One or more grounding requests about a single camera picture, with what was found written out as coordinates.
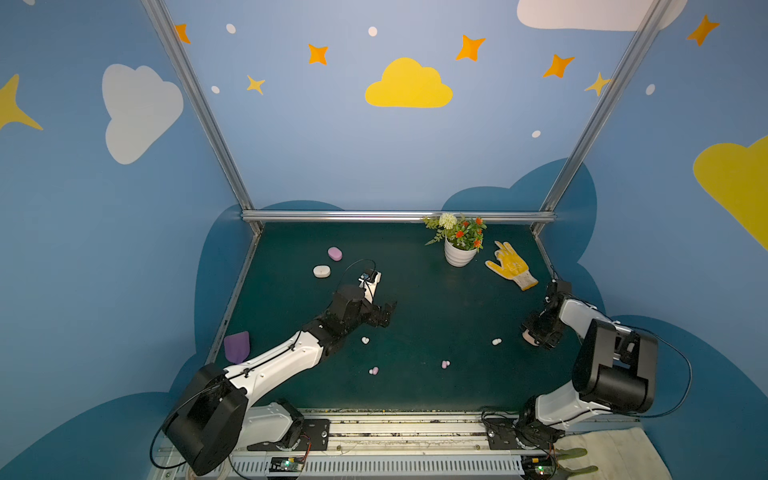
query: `white flower pot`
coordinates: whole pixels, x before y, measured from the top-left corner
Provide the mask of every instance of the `white flower pot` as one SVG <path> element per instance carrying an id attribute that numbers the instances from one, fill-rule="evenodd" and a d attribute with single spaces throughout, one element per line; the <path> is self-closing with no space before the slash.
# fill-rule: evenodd
<path id="1" fill-rule="evenodd" d="M 470 260 L 475 258 L 478 249 L 461 250 L 451 245 L 448 239 L 445 239 L 445 259 L 453 266 L 464 266 L 469 263 Z"/>

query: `small white candy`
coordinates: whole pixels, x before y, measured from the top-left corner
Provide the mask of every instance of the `small white candy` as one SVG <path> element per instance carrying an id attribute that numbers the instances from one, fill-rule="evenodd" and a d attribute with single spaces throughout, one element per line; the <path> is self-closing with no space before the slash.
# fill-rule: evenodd
<path id="1" fill-rule="evenodd" d="M 312 273 L 314 273 L 317 278 L 326 278 L 331 274 L 331 267 L 327 265 L 318 265 L 312 269 Z"/>

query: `white cloud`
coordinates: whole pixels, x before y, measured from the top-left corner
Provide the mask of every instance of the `white cloud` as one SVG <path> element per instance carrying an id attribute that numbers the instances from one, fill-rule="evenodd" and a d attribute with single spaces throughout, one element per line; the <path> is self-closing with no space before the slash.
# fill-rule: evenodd
<path id="1" fill-rule="evenodd" d="M 134 70 L 110 65 L 101 79 L 101 93 L 112 118 L 107 149 L 123 165 L 138 160 L 184 109 L 179 87 L 146 66 Z"/>
<path id="2" fill-rule="evenodd" d="M 654 0 L 520 0 L 518 18 L 532 28 L 635 31 Z M 687 0 L 672 0 L 661 19 L 665 28 Z"/>

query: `pink soap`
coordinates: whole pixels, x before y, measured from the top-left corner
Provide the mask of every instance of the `pink soap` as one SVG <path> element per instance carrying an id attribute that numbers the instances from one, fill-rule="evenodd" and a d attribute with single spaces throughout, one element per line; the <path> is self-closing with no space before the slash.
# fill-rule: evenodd
<path id="1" fill-rule="evenodd" d="M 341 250 L 336 247 L 330 247 L 328 249 L 328 257 L 333 258 L 335 261 L 341 260 Z"/>

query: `purple object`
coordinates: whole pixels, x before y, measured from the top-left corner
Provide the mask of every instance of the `purple object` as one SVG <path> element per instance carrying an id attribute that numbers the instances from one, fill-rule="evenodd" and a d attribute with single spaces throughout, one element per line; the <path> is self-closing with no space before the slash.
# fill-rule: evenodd
<path id="1" fill-rule="evenodd" d="M 238 365 L 245 362 L 250 355 L 250 336 L 248 332 L 235 333 L 224 337 L 224 356 L 227 360 Z"/>
<path id="2" fill-rule="evenodd" d="M 328 256 L 338 262 L 339 260 L 341 260 L 341 250 L 339 250 L 336 247 L 330 247 L 328 249 Z"/>

